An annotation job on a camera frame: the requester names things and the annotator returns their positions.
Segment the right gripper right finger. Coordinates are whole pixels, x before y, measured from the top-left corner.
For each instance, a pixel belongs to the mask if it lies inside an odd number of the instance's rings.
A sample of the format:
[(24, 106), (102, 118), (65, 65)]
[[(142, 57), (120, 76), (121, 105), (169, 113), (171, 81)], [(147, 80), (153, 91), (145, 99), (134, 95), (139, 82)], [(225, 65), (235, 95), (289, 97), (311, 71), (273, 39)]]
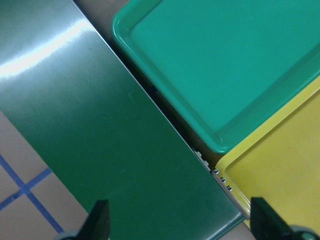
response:
[(250, 229), (257, 240), (290, 240), (293, 230), (263, 197), (250, 200)]

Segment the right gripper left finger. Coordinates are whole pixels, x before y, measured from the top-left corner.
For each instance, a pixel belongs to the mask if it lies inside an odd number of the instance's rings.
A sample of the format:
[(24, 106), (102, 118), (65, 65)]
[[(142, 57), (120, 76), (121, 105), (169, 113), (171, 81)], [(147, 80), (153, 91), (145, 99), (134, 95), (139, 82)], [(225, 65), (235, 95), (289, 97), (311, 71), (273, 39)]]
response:
[(98, 200), (93, 206), (76, 240), (108, 240), (111, 234), (109, 201)]

